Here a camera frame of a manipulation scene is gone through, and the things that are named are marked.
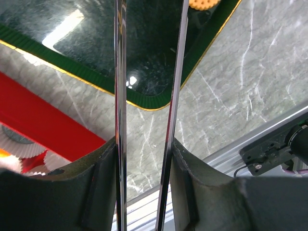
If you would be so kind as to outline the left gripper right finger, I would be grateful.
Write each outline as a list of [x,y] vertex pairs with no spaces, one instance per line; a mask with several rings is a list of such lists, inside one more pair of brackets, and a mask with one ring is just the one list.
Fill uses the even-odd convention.
[[171,195],[178,231],[305,231],[308,179],[233,178],[174,141]]

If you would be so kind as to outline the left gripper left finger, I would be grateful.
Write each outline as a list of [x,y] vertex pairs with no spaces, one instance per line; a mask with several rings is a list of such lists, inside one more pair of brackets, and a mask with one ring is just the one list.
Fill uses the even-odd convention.
[[116,144],[111,139],[47,175],[0,171],[3,231],[109,231],[116,201]]

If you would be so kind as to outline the black round cookie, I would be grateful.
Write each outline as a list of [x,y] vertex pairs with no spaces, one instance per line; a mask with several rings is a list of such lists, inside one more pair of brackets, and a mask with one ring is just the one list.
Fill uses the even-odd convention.
[[33,144],[34,142],[27,139],[26,137],[18,134],[17,132],[13,131],[12,129],[2,125],[1,126],[2,131],[4,134],[12,141],[15,141],[20,144]]

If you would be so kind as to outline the round orange cookie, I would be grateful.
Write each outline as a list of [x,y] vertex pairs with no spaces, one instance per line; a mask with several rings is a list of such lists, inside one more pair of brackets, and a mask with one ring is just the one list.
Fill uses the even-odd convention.
[[189,6],[195,10],[206,11],[219,4],[219,2],[220,0],[189,0]]

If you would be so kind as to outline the metal tongs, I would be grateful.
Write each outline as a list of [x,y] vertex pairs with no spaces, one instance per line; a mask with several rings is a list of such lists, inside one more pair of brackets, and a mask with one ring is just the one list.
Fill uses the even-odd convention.
[[[183,1],[155,224],[155,230],[157,231],[162,231],[165,223],[167,193],[172,161],[172,147],[177,120],[180,84],[188,26],[188,8],[189,1]],[[125,0],[116,0],[114,2],[115,138],[118,155],[116,168],[116,220],[117,229],[119,231],[127,230],[126,13],[127,2]]]

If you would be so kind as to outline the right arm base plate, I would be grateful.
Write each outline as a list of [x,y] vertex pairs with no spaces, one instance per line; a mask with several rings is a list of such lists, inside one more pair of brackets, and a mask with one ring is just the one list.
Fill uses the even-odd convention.
[[233,176],[247,168],[253,176],[259,176],[297,157],[308,164],[308,121],[288,123],[240,150],[245,163]]

